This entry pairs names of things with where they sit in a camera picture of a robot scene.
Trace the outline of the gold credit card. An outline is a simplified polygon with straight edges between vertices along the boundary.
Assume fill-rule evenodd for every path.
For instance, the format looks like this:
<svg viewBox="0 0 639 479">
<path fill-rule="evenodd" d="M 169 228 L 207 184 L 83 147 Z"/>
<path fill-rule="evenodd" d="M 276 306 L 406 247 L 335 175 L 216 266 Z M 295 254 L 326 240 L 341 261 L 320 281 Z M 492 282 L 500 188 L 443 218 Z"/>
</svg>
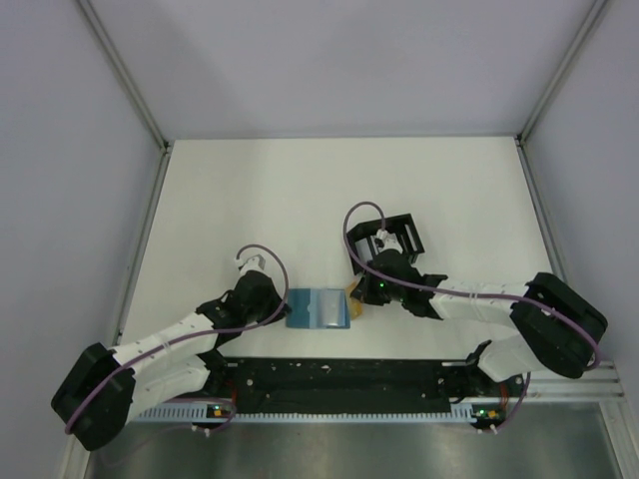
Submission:
<svg viewBox="0 0 639 479">
<path fill-rule="evenodd" d="M 344 290 L 345 293 L 345 302 L 346 309 L 351 320 L 355 320 L 360 317 L 363 313 L 363 306 L 359 299 L 352 296 L 355 292 L 355 289 L 358 285 L 358 281 L 355 280 L 349 286 L 347 286 Z"/>
</svg>

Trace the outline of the blue leather card holder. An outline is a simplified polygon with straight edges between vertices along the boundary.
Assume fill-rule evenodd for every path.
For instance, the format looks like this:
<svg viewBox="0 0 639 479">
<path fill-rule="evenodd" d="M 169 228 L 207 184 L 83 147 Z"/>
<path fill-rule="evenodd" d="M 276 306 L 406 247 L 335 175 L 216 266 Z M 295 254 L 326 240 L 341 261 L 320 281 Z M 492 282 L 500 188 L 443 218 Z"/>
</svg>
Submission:
<svg viewBox="0 0 639 479">
<path fill-rule="evenodd" d="M 293 288 L 286 327 L 293 329 L 349 329 L 345 292 L 335 288 Z"/>
</svg>

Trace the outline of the black card tray box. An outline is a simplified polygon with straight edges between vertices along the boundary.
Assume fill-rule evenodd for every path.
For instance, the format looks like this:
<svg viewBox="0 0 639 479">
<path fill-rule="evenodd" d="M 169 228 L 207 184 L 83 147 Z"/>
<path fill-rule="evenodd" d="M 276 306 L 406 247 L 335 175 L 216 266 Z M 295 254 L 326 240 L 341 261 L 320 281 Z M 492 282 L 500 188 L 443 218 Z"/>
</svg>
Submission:
<svg viewBox="0 0 639 479">
<path fill-rule="evenodd" d="M 347 215 L 342 233 L 354 274 L 372 269 L 395 278 L 412 275 L 411 269 L 425 248 L 411 214 L 360 222 L 353 227 L 348 225 L 349 220 Z"/>
</svg>

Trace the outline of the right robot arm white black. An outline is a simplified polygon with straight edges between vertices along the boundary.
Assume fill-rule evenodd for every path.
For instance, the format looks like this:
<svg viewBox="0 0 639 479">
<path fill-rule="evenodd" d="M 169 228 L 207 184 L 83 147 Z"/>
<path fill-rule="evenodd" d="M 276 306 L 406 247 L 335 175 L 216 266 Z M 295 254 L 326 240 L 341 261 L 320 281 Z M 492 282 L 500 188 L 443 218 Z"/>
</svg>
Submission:
<svg viewBox="0 0 639 479">
<path fill-rule="evenodd" d="M 578 379 L 599 366 L 606 317 L 556 275 L 539 272 L 522 284 L 464 282 L 422 274 L 408 258 L 387 248 L 370 261 L 353 253 L 363 275 L 352 297 L 375 306 L 399 303 L 410 314 L 439 321 L 475 321 L 514 330 L 478 345 L 465 379 L 486 395 L 502 380 L 548 369 Z"/>
</svg>

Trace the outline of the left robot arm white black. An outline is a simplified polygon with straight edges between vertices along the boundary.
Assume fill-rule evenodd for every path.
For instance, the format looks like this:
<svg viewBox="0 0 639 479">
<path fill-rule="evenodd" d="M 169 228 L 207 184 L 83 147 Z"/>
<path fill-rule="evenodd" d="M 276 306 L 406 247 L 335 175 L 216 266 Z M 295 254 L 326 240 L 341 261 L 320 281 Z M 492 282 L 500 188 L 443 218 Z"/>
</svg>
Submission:
<svg viewBox="0 0 639 479">
<path fill-rule="evenodd" d="M 176 323 L 114 347 L 86 347 L 55 392 L 51 407 L 88 451 L 115 439 L 143 412 L 195 394 L 232 398 L 227 363 L 219 349 L 244 332 L 282 319 L 286 290 L 251 270 L 235 287 L 206 301 Z"/>
</svg>

